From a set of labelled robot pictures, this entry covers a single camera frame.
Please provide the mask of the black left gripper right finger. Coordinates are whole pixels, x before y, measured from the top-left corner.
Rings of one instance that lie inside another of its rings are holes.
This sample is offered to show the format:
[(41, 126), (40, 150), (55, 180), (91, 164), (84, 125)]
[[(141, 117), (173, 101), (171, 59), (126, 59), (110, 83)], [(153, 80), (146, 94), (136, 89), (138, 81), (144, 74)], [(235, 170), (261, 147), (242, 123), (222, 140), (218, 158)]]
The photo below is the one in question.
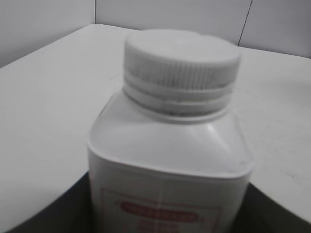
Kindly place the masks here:
[(309, 233), (311, 224), (291, 213), (254, 185), (249, 185), (240, 211), (241, 233)]

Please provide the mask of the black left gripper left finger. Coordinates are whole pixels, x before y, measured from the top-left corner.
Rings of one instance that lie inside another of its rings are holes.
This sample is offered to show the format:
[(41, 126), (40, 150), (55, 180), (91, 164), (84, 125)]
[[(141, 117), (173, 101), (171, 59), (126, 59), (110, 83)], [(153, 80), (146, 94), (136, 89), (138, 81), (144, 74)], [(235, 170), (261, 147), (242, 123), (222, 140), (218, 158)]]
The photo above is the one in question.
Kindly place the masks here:
[(93, 213), (89, 174), (65, 194), (13, 229), (10, 233), (92, 233)]

